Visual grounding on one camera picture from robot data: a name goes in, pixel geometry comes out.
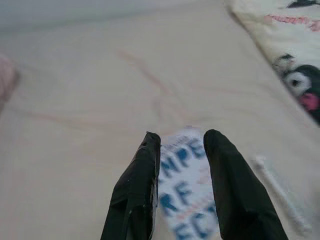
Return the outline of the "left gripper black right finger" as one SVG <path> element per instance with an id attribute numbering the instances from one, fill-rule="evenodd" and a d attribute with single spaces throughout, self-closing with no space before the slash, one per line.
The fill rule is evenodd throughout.
<path id="1" fill-rule="evenodd" d="M 210 129 L 203 137 L 222 240 L 289 240 L 266 188 L 236 146 Z"/>

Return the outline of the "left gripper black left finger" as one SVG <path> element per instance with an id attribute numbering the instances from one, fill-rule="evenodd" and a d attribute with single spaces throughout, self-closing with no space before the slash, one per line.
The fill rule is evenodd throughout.
<path id="1" fill-rule="evenodd" d="M 152 240 L 158 206 L 161 138 L 147 132 L 114 186 L 101 240 Z"/>

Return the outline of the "white book with blue letters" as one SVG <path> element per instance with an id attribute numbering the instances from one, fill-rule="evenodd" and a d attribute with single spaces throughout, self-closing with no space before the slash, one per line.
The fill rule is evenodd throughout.
<path id="1" fill-rule="evenodd" d="M 211 240 L 219 231 L 203 136 L 186 127 L 161 143 L 158 203 L 175 240 Z"/>

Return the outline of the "cream quilt with cartoon print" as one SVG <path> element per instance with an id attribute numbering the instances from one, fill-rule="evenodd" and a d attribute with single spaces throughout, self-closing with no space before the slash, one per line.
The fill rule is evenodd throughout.
<path id="1" fill-rule="evenodd" d="M 320 126 L 320 0 L 228 0 L 228 9 Z"/>

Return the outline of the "mattress with cream sheet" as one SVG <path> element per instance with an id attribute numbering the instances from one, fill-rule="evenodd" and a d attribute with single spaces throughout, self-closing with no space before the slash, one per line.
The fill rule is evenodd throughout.
<path id="1" fill-rule="evenodd" d="M 320 240 L 320 128 L 224 11 L 0 36 L 21 80 L 0 115 L 0 240 L 99 240 L 147 131 L 194 126 L 263 155 Z"/>

